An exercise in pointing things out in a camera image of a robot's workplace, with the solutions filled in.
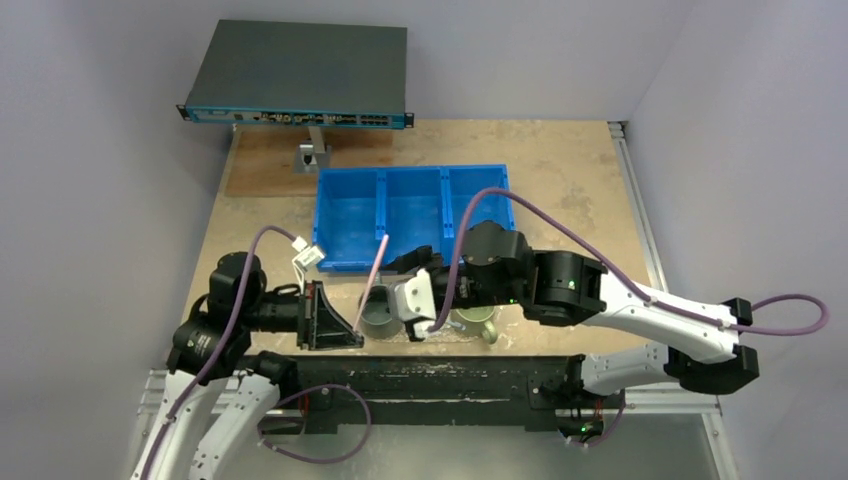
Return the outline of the pink toothbrush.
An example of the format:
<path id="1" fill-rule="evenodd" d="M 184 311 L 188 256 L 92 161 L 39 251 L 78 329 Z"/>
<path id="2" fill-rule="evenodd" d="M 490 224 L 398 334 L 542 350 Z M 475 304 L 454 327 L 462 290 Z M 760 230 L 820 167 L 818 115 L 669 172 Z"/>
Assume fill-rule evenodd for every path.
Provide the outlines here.
<path id="1" fill-rule="evenodd" d="M 378 246 L 376 255 L 374 257 L 374 261 L 373 261 L 372 266 L 371 266 L 370 271 L 369 271 L 369 275 L 368 275 L 367 282 L 365 284 L 364 291 L 363 291 L 363 293 L 361 295 L 361 299 L 359 301 L 357 314 L 356 314 L 355 319 L 354 319 L 353 330 L 355 332 L 359 331 L 359 324 L 362 320 L 363 313 L 364 313 L 368 298 L 370 296 L 370 291 L 373 288 L 373 286 L 375 285 L 375 282 L 377 280 L 377 276 L 378 276 L 380 267 L 381 267 L 382 262 L 383 262 L 383 258 L 384 258 L 384 255 L 385 255 L 388 243 L 389 243 L 389 239 L 390 239 L 390 236 L 388 234 L 384 234 L 381 241 L 380 241 L 380 244 Z"/>

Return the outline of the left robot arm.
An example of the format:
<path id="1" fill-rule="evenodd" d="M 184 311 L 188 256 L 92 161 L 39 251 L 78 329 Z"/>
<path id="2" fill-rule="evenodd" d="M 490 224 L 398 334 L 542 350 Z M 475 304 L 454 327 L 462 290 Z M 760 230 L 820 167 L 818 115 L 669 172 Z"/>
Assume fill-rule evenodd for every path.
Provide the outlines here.
<path id="1" fill-rule="evenodd" d="M 293 333 L 311 351 L 360 348 L 361 334 L 329 304 L 319 281 L 273 290 L 260 259 L 221 257 L 209 290 L 175 331 L 165 389 L 134 479 L 213 479 L 271 410 L 305 406 L 312 388 L 292 358 L 248 355 L 255 332 Z"/>

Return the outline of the blue plastic divided bin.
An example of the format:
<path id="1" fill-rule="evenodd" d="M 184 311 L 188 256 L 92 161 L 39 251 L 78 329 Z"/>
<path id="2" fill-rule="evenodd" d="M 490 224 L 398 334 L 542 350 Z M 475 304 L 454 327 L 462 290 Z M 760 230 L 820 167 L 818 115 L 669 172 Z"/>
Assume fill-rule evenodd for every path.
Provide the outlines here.
<path id="1" fill-rule="evenodd" d="M 385 262 L 422 246 L 449 258 L 472 197 L 508 186 L 504 164 L 325 169 L 312 239 L 326 256 L 317 268 L 365 274 L 384 237 Z"/>

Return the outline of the light green mug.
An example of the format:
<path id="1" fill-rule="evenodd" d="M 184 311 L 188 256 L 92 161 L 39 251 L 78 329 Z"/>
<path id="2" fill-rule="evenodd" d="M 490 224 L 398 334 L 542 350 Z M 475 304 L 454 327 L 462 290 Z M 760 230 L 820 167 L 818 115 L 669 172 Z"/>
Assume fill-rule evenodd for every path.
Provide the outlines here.
<path id="1" fill-rule="evenodd" d="M 461 335 L 479 337 L 487 344 L 494 344 L 499 333 L 494 324 L 498 309 L 494 306 L 454 309 L 450 313 L 450 325 Z"/>

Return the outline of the grey mug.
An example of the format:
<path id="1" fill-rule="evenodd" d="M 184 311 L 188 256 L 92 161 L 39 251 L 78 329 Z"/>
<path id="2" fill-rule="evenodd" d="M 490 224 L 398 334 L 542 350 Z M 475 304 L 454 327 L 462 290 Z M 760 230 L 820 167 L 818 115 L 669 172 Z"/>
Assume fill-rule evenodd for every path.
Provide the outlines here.
<path id="1" fill-rule="evenodd" d="M 385 340 L 398 334 L 400 329 L 401 323 L 391 315 L 388 288 L 373 286 L 360 316 L 359 330 L 370 338 Z"/>

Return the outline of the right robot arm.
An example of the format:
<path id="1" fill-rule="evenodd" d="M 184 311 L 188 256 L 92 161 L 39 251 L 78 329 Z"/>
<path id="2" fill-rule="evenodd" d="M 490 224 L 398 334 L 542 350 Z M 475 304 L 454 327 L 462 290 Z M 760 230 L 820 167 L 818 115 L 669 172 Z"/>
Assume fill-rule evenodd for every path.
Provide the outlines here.
<path id="1" fill-rule="evenodd" d="M 561 381 L 564 399 L 584 407 L 631 386 L 677 381 L 691 392 L 728 395 L 760 375 L 755 349 L 737 327 L 752 323 L 750 302 L 703 304 L 635 284 L 628 286 L 600 261 L 563 250 L 534 250 L 523 233 L 484 221 L 467 231 L 457 279 L 431 246 L 420 246 L 381 267 L 410 277 L 388 288 L 391 316 L 422 341 L 447 298 L 454 310 L 518 305 L 543 326 L 605 327 L 647 339 L 612 355 L 577 354 Z"/>

